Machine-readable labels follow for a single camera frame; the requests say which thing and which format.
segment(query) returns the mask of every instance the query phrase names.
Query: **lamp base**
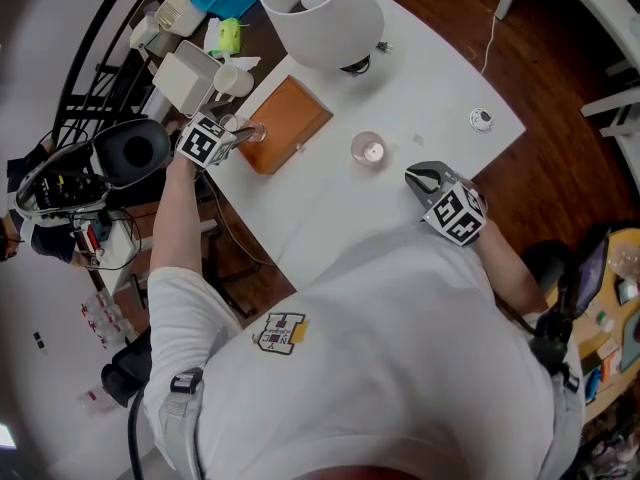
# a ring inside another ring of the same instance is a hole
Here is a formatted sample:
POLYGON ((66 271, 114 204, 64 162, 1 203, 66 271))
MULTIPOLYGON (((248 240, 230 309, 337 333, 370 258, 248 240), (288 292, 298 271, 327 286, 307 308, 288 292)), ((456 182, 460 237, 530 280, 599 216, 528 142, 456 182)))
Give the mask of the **lamp base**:
POLYGON ((352 74, 353 76, 358 76, 369 71, 369 67, 371 67, 371 55, 367 55, 364 59, 356 62, 355 64, 351 64, 351 66, 340 69, 352 74))

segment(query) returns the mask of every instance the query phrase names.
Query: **white paper cup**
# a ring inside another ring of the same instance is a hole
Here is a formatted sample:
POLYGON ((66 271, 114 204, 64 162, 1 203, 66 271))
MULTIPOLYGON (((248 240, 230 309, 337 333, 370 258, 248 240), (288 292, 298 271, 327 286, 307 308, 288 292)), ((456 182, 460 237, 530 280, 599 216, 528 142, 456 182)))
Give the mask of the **white paper cup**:
POLYGON ((253 75, 232 64, 225 64, 213 78, 216 91, 242 98, 253 89, 253 75))

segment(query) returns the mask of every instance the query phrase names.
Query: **person in black shirt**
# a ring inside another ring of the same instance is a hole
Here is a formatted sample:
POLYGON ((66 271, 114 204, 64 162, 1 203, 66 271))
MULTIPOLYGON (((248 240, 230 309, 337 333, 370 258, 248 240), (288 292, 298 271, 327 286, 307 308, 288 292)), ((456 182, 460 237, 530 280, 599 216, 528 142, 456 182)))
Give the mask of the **person in black shirt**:
MULTIPOLYGON (((7 191, 9 193, 17 191, 27 174, 47 160, 53 151, 53 141, 46 139, 24 158, 9 162, 7 191)), ((10 209, 0 220, 0 261, 12 258, 18 253, 20 243, 23 241, 20 236, 23 223, 24 219, 14 209, 10 209)), ((70 225, 53 228, 36 225, 29 245, 42 256, 53 256, 65 263, 85 267, 88 265, 88 260, 75 250, 76 240, 71 232, 70 225)))

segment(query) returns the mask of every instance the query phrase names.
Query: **wooden box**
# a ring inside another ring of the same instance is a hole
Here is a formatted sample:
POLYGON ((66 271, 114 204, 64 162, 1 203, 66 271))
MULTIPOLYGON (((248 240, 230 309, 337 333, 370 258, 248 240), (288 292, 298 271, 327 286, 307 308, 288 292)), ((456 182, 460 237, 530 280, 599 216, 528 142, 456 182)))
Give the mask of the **wooden box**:
POLYGON ((238 149, 256 172, 273 174, 332 115, 288 76, 251 116, 264 124, 267 137, 260 143, 244 142, 238 149))

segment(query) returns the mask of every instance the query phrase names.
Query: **white t-shirt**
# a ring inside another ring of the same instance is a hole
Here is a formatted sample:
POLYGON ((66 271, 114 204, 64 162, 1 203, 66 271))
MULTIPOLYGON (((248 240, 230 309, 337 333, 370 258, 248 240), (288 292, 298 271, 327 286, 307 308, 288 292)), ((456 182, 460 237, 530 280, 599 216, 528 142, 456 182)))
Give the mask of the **white t-shirt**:
POLYGON ((426 225, 361 242, 243 332, 188 270, 153 272, 149 304, 156 436, 171 378, 204 363, 216 336, 231 338, 204 370, 197 447, 208 479, 371 465, 533 480, 551 444, 549 375, 496 308, 473 250, 426 225))

